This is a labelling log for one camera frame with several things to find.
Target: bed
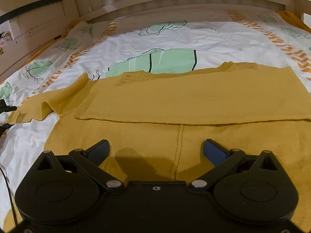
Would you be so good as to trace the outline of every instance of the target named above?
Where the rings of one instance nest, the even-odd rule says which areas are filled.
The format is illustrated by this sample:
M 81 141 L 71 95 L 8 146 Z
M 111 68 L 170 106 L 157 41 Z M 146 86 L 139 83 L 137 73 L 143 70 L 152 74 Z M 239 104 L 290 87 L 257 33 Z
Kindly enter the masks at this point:
M 8 105 L 66 88 L 83 73 L 94 81 L 148 72 L 146 58 L 162 67 L 151 71 L 150 65 L 154 73 L 215 68 L 229 61 L 289 66 L 311 93 L 311 29 L 301 21 L 304 13 L 311 14 L 308 0 L 5 1 L 0 0 L 0 19 L 8 19 L 14 37 L 0 55 L 0 95 Z M 179 65 L 163 68 L 167 60 Z M 1 124 L 8 117 L 2 113 Z M 0 166 L 13 195 L 58 119 L 51 113 L 43 121 L 19 123 L 1 137 Z M 10 210 L 3 178 L 0 200 L 3 228 Z M 293 222 L 304 231 L 311 228 L 306 218 L 294 215 Z M 9 230 L 12 225 L 6 223 Z

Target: yellow fabric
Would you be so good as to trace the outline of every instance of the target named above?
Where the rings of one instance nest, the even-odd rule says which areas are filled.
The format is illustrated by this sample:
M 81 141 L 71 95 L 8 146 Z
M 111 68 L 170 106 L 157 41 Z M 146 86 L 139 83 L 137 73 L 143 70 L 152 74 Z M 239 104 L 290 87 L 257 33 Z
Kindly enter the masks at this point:
M 101 168 L 128 180 L 185 180 L 212 169 L 202 145 L 212 138 L 247 154 L 271 150 L 295 184 L 292 221 L 311 228 L 311 97 L 291 68 L 224 63 L 184 74 L 143 71 L 35 95 L 9 123 L 60 117 L 45 150 L 87 149 L 101 139 L 110 156 Z
M 277 13 L 283 18 L 286 23 L 289 23 L 293 26 L 296 26 L 300 29 L 303 29 L 309 33 L 311 33 L 311 29 L 301 21 L 293 12 L 289 10 L 280 10 Z

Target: black device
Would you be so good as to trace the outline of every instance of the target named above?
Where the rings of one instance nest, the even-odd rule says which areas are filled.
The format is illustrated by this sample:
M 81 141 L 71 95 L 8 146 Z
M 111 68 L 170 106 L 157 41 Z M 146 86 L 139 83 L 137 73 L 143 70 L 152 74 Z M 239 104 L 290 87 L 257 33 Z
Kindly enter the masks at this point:
M 126 187 L 98 167 L 109 151 L 102 140 L 64 156 L 42 152 L 16 191 L 24 221 L 11 233 L 302 232 L 290 222 L 298 193 L 271 151 L 245 155 L 207 139 L 204 155 L 215 167 L 189 186 Z

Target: blue gripper pad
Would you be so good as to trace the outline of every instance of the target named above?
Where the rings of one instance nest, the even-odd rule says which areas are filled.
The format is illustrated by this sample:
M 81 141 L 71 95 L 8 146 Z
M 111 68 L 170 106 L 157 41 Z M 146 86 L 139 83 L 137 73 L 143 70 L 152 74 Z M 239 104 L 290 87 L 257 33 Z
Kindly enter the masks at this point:
M 226 158 L 230 156 L 230 151 L 217 144 L 212 139 L 207 139 L 203 145 L 203 152 L 205 157 L 212 162 L 214 166 L 220 165 Z

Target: headboard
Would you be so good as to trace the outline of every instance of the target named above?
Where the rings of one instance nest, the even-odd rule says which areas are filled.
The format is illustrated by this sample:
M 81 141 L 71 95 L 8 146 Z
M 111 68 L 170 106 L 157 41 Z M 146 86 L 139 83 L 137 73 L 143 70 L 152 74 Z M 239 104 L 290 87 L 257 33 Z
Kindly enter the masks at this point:
M 42 0 L 0 0 L 0 18 L 38 1 Z M 311 2 L 307 0 L 60 0 L 9 20 L 14 41 L 3 47 L 0 80 L 15 72 L 42 45 L 65 33 L 72 20 L 106 21 L 178 8 L 258 12 L 286 9 L 293 11 L 299 18 L 302 18 L 303 13 L 311 14 Z

